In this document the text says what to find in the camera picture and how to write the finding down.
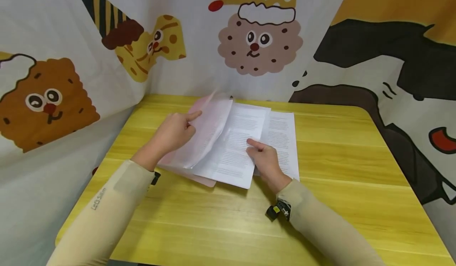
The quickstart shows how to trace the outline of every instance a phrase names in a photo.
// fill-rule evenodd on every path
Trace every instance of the table surface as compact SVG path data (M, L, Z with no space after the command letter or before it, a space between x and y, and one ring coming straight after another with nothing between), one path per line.
M148 95L137 105L58 233L120 164L154 134L168 113L195 97ZM454 265L380 133L358 107L237 101L294 112L300 181L347 219L387 265ZM249 190L207 188L162 173L138 206L112 259L154 265L330 265L282 218L259 178Z

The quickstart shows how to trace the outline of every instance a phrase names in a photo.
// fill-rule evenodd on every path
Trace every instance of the hand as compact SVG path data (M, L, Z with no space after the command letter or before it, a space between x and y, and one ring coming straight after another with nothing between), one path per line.
M133 155L131 160L153 171L163 156L181 148L192 138L196 129L189 122L194 121L201 114L200 110L191 114L169 114L154 136Z
M282 191L291 182L291 178L280 170L276 149L251 138L247 143L252 146L247 147L247 154L255 161L261 179L274 194Z

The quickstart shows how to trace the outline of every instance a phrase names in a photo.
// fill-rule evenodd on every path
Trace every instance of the red pom-pom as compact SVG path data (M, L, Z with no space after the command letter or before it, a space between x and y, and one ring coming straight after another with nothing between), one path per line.
M222 0L217 0L213 1L212 3L209 4L209 11L218 11L220 8L223 7L223 1Z

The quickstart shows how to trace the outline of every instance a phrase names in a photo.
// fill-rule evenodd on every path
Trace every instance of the sleeve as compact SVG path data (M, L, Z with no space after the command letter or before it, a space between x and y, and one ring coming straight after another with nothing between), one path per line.
M70 225L47 266L106 265L154 176L123 162Z
M290 222L338 266L380 266L381 258L366 239L340 215L318 201L309 189L293 180L277 194L291 206Z

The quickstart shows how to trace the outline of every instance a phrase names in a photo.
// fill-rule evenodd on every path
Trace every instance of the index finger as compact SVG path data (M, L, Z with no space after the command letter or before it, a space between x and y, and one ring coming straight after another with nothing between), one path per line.
M265 149L266 147L268 147L267 144L264 144L264 143L261 143L261 142L257 142L256 140L253 140L251 138L249 138L247 140L247 143L249 143L251 146L257 148L259 151L262 151L263 149Z
M202 114L202 111L200 110L197 110L196 112L193 112L191 114L186 114L186 119L187 119L187 122L191 122L191 121L194 121L195 119L198 118L198 116L201 116Z

